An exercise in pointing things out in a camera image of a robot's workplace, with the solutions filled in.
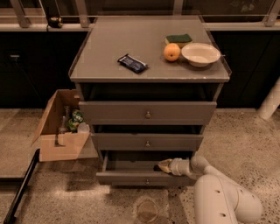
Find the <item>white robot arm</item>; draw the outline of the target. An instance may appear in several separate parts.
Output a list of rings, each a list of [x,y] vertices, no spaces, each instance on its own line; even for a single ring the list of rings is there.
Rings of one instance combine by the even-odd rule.
[[[192,159],[165,162],[174,175],[195,180],[178,224],[280,224],[279,85],[259,109],[220,109]]]

